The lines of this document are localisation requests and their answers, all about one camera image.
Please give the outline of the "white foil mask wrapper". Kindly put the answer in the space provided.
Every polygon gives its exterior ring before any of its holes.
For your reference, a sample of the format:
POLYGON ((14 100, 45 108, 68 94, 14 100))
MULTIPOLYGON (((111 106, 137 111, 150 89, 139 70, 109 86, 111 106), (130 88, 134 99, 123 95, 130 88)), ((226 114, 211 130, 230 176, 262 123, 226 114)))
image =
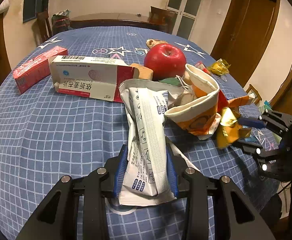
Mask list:
POLYGON ((128 165, 119 203, 151 206, 174 200, 167 178, 165 112, 183 88, 142 79, 128 79, 119 92, 129 123, 128 165))

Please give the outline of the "brown sponge block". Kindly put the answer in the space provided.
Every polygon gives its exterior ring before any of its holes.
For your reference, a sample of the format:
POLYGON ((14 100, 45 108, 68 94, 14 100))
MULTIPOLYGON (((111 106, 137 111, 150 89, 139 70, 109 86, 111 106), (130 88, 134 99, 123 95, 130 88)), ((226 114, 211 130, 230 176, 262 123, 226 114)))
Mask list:
POLYGON ((152 80, 153 70, 137 63, 130 64, 131 67, 137 68, 139 71, 139 79, 152 80))

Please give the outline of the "basket on dining table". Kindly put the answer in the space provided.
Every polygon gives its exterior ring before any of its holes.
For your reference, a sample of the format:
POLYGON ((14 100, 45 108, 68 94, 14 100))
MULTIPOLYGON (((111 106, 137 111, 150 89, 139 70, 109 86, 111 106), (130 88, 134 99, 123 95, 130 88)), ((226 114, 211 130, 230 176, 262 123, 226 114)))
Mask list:
POLYGON ((70 29, 70 11, 68 9, 53 14, 52 34, 57 35, 60 32, 68 31, 70 29))

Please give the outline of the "wooden chair left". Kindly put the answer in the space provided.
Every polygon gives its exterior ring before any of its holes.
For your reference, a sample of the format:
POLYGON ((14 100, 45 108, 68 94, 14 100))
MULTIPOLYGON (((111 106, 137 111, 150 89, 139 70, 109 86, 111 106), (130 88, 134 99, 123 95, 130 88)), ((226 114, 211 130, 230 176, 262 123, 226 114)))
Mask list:
POLYGON ((47 41, 52 36, 52 30, 49 23, 48 11, 39 12, 36 15, 37 23, 39 26, 39 32, 42 42, 47 41))

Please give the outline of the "yellow foil wrapper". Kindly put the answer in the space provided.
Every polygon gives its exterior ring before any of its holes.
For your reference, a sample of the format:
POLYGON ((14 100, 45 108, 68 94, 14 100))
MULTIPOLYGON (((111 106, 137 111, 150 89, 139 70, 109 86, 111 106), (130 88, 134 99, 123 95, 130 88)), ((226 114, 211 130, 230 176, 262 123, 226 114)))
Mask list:
POLYGON ((218 113, 221 115, 220 123, 216 133, 216 143, 219 149, 225 149, 238 139, 248 138, 251 128, 246 128, 239 124, 241 117, 239 106, 248 105, 253 97, 246 95, 231 100, 227 100, 221 93, 218 101, 218 113))

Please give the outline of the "dark wooden dining table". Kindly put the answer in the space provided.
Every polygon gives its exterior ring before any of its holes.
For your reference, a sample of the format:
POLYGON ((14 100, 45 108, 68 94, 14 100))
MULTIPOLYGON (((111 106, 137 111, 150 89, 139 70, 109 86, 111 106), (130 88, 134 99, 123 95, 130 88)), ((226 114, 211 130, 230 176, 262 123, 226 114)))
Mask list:
POLYGON ((169 33, 166 23, 151 22, 150 17, 126 13, 97 13, 81 15, 70 19, 73 29, 86 27, 129 26, 169 33))

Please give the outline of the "crushed orange paper cup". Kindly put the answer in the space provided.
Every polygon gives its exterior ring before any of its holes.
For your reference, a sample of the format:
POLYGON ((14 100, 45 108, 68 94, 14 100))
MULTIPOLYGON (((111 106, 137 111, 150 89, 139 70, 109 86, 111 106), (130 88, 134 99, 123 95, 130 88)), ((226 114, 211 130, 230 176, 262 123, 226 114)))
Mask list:
POLYGON ((218 114, 220 87, 217 81, 203 70, 186 64, 190 84, 182 81, 188 92, 183 94, 180 104, 167 110, 165 116, 181 129, 198 137, 210 138, 216 131, 221 116, 218 114))

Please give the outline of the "wooden chair at table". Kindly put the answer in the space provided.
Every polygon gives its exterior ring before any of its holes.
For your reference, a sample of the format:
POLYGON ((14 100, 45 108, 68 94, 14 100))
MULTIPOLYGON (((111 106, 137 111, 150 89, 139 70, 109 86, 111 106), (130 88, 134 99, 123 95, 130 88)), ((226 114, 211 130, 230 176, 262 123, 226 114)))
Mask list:
POLYGON ((160 25, 161 30, 166 33, 172 34, 176 17, 176 12, 160 9, 153 6, 150 7, 149 22, 160 25))

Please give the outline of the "brown wooden door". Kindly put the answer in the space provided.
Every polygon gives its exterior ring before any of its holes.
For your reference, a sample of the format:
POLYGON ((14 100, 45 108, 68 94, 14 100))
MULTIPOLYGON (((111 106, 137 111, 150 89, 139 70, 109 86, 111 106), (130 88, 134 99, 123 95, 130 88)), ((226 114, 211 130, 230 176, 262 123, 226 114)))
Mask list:
POLYGON ((231 0, 211 56, 224 59, 245 86, 258 66, 276 25, 281 0, 231 0))

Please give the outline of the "white glass double door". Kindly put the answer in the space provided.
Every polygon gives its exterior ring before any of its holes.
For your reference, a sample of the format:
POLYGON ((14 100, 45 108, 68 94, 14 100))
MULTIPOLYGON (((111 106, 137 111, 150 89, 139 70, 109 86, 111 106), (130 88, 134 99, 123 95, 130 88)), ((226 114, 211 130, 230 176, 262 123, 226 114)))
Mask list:
POLYGON ((173 35, 188 39, 195 23, 201 0, 169 0, 166 9, 174 13, 173 35))

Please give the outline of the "red apple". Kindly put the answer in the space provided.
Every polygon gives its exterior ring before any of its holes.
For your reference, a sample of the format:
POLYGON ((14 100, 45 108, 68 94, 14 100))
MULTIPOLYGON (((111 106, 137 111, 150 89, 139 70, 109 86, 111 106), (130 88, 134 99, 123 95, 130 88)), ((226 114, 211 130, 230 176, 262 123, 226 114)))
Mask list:
POLYGON ((181 49, 168 43, 161 43, 148 51, 143 66, 153 71, 153 80, 159 81, 177 75, 183 76, 186 63, 186 57, 181 49))

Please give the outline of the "white red medicine box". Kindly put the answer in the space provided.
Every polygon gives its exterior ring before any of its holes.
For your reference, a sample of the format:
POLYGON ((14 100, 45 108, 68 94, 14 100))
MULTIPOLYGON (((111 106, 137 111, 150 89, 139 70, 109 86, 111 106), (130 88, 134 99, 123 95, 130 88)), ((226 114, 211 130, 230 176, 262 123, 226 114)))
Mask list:
POLYGON ((58 55, 49 59, 56 92, 110 102, 122 102, 119 85, 139 77, 139 70, 123 60, 58 55))

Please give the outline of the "small wooden chair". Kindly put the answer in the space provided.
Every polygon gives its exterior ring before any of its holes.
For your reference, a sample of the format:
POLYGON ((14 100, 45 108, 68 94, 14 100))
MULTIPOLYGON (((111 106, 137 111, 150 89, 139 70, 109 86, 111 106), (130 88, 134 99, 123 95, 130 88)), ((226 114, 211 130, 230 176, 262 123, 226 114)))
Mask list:
POLYGON ((262 101, 262 97, 260 96, 260 93, 258 92, 258 90, 255 89, 255 87, 251 84, 249 84, 246 93, 248 95, 251 95, 251 97, 253 98, 253 103, 257 106, 261 101, 262 101))

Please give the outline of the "blue checkered star tablecloth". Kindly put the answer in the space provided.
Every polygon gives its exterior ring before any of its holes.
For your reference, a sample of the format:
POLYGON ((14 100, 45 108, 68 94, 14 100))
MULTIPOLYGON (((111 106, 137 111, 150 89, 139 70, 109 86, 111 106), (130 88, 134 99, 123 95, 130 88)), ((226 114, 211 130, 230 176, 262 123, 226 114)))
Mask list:
MULTIPOLYGON (((189 64, 215 62, 197 44, 160 31, 134 27, 91 27, 59 33, 17 65, 52 49, 76 56, 119 54, 128 65, 143 64, 147 39, 180 48, 189 64)), ((165 134, 205 175, 227 175, 260 211, 277 192, 279 182, 261 179, 251 156, 241 149, 215 147, 170 120, 165 134)), ((9 74, 0 86, 0 230, 15 239, 37 205, 63 175, 83 177, 117 156, 128 140, 122 103, 59 94, 50 76, 20 94, 9 74)), ((148 208, 119 207, 106 202, 111 239, 181 239, 186 200, 148 208)))

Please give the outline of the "red rectangular box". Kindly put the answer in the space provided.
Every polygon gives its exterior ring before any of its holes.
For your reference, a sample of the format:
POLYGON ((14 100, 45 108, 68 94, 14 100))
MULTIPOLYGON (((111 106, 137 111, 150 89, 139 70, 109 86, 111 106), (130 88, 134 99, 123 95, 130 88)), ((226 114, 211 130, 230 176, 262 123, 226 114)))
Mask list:
POLYGON ((13 78, 20 94, 51 74, 48 60, 58 55, 68 55, 68 50, 55 46, 13 70, 13 78))

